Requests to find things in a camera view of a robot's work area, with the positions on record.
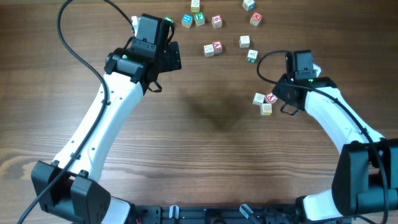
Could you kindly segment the red Y letter block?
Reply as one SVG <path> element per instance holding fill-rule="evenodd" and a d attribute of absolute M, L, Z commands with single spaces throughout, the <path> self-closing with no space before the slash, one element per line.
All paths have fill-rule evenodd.
<path fill-rule="evenodd" d="M 273 103 L 275 103 L 277 100 L 278 100 L 278 97 L 276 97 L 276 96 L 273 94 L 273 92 L 270 92 L 270 93 L 268 93 L 268 94 L 265 96 L 265 102 L 266 102 L 266 103 L 273 104 Z"/>

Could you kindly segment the yellow sided wooden block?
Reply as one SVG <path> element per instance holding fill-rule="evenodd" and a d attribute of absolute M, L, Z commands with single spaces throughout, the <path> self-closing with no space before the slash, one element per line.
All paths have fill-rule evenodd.
<path fill-rule="evenodd" d="M 263 103 L 260 108 L 261 115 L 269 116 L 272 114 L 272 105 L 270 103 Z"/>

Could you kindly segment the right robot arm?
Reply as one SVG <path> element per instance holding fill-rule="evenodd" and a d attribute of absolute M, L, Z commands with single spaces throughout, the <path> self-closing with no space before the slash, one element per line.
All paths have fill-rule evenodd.
<path fill-rule="evenodd" d="M 286 72 L 273 94 L 304 111 L 324 129 L 340 155 L 330 189 L 301 196 L 289 213 L 293 223 L 345 222 L 397 210 L 397 140 L 368 126 L 345 102 L 337 85 L 320 77 L 309 50 L 283 50 Z"/>

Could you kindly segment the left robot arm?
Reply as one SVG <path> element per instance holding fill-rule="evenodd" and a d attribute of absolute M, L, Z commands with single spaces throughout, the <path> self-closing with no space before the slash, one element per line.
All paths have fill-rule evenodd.
<path fill-rule="evenodd" d="M 100 186 L 108 152 L 122 125 L 160 73 L 181 67 L 174 25 L 134 17 L 135 35 L 106 58 L 100 88 L 69 143 L 51 163 L 39 161 L 31 179 L 35 203 L 72 223 L 132 223 L 134 205 Z"/>

